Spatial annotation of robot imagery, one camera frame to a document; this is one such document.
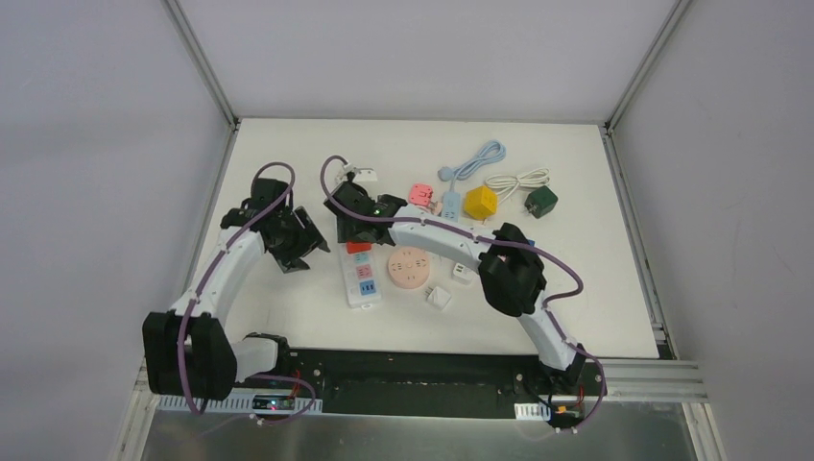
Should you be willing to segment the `long white power strip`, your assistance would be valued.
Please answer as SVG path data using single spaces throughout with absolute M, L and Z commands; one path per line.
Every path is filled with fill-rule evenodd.
M 343 243 L 340 245 L 340 263 L 348 306 L 351 309 L 367 310 L 380 304 L 381 283 L 377 277 L 372 250 L 350 250 L 348 243 Z

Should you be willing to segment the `pink plug adapter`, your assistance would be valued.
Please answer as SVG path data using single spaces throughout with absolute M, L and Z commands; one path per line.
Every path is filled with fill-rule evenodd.
M 426 183 L 414 183 L 408 194 L 408 202 L 415 206 L 430 206 L 434 189 Z

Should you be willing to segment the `small white cube adapter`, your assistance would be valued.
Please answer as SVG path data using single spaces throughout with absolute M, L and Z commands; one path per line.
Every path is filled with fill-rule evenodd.
M 452 295 L 441 286 L 428 287 L 425 292 L 425 300 L 438 310 L 444 310 L 450 304 Z

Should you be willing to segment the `yellow cube plug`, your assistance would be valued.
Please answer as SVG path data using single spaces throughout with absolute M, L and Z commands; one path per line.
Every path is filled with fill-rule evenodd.
M 498 203 L 497 195 L 487 186 L 481 185 L 467 192 L 463 210 L 472 219 L 483 221 L 496 213 Z

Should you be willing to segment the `dark green cube plug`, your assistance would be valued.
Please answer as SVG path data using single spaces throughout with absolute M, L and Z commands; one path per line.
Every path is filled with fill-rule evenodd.
M 524 207 L 536 219 L 551 212 L 559 201 L 559 197 L 548 187 L 541 186 L 526 196 Z

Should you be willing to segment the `red cube plug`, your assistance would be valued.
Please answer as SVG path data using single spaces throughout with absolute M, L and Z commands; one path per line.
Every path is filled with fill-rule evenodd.
M 360 254 L 371 250 L 372 243 L 369 242 L 347 242 L 346 251 L 349 255 Z

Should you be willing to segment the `small white power strip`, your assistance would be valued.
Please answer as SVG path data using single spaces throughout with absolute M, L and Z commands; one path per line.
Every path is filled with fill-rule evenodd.
M 461 263 L 455 263 L 451 270 L 451 277 L 454 281 L 463 285 L 471 285 L 476 273 Z

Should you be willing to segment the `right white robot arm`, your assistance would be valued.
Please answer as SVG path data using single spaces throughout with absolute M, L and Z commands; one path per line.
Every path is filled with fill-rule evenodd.
M 326 191 L 324 204 L 348 241 L 415 247 L 476 273 L 489 306 L 517 319 L 531 339 L 549 388 L 566 394 L 581 384 L 587 353 L 569 339 L 550 304 L 581 294 L 584 281 L 563 261 L 530 244 L 517 226 L 505 223 L 482 232 L 394 196 L 373 199 L 352 182 Z

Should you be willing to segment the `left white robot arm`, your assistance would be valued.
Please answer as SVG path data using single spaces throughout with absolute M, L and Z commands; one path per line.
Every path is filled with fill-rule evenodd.
M 305 271 L 305 257 L 328 245 L 307 211 L 293 206 L 292 187 L 256 179 L 251 195 L 222 218 L 203 272 L 164 312 L 142 325 L 147 377 L 153 393 L 192 400 L 224 400 L 234 384 L 257 375 L 270 388 L 285 386 L 293 363 L 285 338 L 250 333 L 231 341 L 225 322 L 252 268 L 270 255 L 284 274 Z

